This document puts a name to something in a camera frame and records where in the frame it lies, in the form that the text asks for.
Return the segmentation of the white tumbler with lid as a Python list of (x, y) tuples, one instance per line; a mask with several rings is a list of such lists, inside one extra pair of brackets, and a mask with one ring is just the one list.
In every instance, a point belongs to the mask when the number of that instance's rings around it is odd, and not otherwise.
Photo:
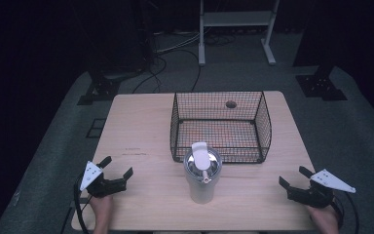
[(218, 152), (206, 142), (195, 142), (184, 156), (183, 166), (191, 199), (197, 204), (210, 202), (222, 171)]

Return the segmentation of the black stand base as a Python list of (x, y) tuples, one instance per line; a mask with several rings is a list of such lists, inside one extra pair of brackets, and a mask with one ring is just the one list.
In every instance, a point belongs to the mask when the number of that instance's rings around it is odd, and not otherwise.
[(333, 65), (320, 65), (314, 74), (297, 75), (296, 80), (307, 98), (325, 101), (346, 100), (344, 93), (330, 79)]
[(91, 83), (86, 93), (80, 96), (78, 105), (91, 105), (95, 101), (112, 100), (120, 87), (118, 81), (105, 78), (102, 74), (90, 74)]

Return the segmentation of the white metal stand frame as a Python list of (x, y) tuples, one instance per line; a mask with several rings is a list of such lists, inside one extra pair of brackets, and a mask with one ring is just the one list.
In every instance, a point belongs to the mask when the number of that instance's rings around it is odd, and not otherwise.
[(206, 64), (205, 29), (209, 27), (266, 26), (267, 32), (261, 39), (267, 61), (275, 65), (276, 59), (270, 47), (271, 36), (276, 22), (280, 0), (275, 0), (270, 11), (256, 12), (206, 12), (205, 0), (200, 0), (198, 64)]

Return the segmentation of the person's left hand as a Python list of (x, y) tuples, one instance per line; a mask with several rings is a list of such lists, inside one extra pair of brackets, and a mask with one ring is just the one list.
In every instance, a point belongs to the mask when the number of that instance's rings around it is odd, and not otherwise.
[(112, 195), (108, 195), (102, 198), (91, 198), (90, 205), (95, 215), (96, 225), (109, 224), (113, 212), (113, 203), (114, 200)]

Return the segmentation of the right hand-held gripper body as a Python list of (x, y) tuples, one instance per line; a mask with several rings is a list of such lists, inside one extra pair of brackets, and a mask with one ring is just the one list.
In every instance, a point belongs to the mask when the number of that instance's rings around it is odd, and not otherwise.
[(310, 187), (308, 189), (292, 186), (294, 188), (292, 192), (286, 191), (287, 198), (314, 208), (325, 208), (333, 203), (334, 190), (356, 193), (354, 187), (326, 169), (314, 173), (309, 180)]

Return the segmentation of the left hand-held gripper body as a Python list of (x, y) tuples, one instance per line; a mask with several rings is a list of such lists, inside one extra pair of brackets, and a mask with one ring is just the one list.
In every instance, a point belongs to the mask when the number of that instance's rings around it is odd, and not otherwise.
[(80, 185), (81, 191), (87, 190), (92, 196), (102, 198), (126, 189), (126, 182), (120, 182), (119, 179), (106, 179), (103, 169), (91, 161), (87, 162)]

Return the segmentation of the person's right hand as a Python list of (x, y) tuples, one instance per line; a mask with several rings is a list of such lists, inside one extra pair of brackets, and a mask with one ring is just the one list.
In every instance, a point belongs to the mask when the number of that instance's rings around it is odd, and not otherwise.
[(314, 208), (306, 207), (312, 222), (320, 234), (339, 234), (339, 215), (331, 207)]

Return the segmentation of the black wire basket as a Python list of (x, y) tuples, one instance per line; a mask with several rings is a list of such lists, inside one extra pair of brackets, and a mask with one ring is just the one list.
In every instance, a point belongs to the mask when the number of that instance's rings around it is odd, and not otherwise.
[(261, 164), (272, 140), (263, 92), (177, 93), (173, 97), (169, 145), (181, 162), (191, 145), (204, 141), (225, 163)]

